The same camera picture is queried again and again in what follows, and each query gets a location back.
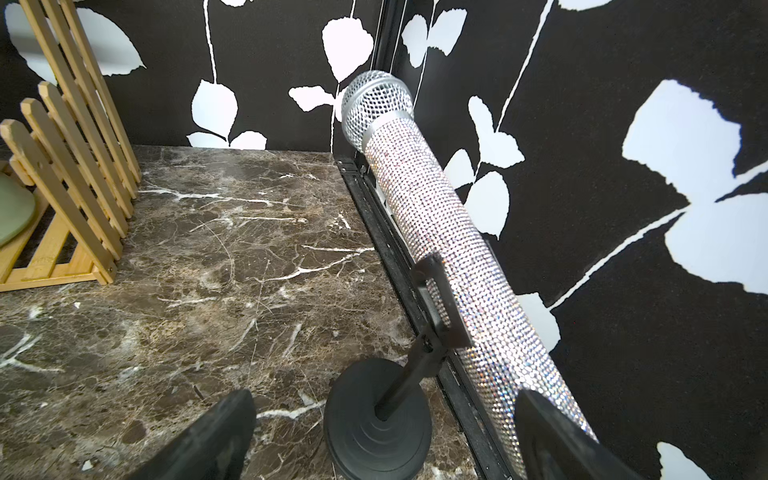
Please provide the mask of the green metal watering can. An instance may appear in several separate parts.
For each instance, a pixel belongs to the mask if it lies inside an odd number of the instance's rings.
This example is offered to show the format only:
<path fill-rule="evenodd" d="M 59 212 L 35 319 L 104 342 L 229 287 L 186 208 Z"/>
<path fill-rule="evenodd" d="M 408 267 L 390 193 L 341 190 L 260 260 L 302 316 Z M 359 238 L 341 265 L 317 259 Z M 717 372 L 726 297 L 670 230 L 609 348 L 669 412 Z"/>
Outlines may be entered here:
<path fill-rule="evenodd" d="M 0 245 L 5 246 L 30 224 L 36 200 L 29 190 L 5 174 L 1 174 L 0 194 Z"/>

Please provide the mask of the wooden slatted two-tier shelf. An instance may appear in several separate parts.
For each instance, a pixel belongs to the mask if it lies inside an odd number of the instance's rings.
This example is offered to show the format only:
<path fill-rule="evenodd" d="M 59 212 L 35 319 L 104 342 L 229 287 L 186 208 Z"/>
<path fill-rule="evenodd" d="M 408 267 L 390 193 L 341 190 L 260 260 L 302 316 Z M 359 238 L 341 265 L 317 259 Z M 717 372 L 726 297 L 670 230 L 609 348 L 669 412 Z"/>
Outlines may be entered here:
<path fill-rule="evenodd" d="M 29 193 L 29 221 L 1 248 L 4 292 L 76 282 L 111 284 L 134 214 L 141 170 L 107 87 L 86 20 L 72 1 L 18 1 L 6 9 L 52 74 L 6 119 L 11 155 L 2 177 Z"/>

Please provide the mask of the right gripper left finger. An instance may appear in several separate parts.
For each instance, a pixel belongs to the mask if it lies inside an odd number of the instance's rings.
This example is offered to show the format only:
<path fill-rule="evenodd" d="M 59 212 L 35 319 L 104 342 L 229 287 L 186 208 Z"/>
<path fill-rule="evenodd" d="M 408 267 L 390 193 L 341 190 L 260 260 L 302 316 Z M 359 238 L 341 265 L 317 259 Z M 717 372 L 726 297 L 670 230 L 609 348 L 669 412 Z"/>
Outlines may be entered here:
<path fill-rule="evenodd" d="M 239 389 L 222 398 L 130 479 L 239 479 L 255 431 L 252 394 Z"/>

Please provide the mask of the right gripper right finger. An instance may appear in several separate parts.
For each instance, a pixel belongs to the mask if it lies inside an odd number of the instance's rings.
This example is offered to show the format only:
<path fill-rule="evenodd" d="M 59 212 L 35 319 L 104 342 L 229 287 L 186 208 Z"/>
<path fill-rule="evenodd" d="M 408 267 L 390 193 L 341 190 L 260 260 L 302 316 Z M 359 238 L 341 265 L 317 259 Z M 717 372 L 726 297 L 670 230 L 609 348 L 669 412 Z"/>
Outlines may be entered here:
<path fill-rule="evenodd" d="M 524 471 L 529 479 L 640 477 L 536 391 L 520 391 L 514 420 Z"/>

